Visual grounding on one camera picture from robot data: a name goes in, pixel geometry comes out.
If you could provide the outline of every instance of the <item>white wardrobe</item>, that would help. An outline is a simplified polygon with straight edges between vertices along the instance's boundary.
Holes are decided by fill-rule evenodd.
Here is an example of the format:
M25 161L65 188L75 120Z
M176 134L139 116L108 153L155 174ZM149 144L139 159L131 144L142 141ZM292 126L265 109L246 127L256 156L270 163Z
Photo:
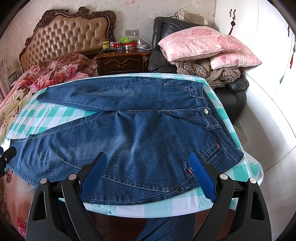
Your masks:
M232 35L262 61L244 68L250 86L234 125L243 148L263 167L261 190L275 240L296 211L296 55L290 68L295 35L267 0L217 0L214 28L229 34L234 10Z

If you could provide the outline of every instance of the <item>floral comforter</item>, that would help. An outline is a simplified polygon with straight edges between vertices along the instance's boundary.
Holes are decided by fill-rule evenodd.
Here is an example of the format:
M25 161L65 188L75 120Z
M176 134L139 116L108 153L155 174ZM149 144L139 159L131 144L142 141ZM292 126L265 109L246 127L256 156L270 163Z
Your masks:
M0 104L0 142L34 93L62 82L98 76L97 67L94 59L76 53L32 66ZM0 178L0 210L24 238L33 197L34 187L8 168Z

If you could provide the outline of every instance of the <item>nightstand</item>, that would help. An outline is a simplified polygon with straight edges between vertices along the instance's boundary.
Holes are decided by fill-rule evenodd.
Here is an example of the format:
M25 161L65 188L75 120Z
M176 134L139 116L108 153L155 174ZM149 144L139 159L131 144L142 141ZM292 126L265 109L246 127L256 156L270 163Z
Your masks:
M147 72L150 51L144 49L101 52L95 56L99 75Z

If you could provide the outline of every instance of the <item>carved wooden headboard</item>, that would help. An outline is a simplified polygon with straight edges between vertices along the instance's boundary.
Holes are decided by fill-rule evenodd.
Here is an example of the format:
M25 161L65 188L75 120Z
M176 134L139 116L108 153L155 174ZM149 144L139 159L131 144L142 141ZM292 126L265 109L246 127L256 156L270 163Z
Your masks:
M76 13L65 9L47 10L20 53L23 71L44 60L55 60L72 53L88 56L102 49L104 41L115 41L115 21L113 11L89 14L85 7L80 7Z

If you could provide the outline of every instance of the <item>electrical outlet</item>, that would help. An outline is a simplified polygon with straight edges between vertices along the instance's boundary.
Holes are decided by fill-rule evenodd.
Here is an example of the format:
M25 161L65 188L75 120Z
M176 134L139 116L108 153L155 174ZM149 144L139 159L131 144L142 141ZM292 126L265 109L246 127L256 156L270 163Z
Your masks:
M136 33L136 36L139 36L139 30L138 29L126 30L126 36L133 36L134 32Z

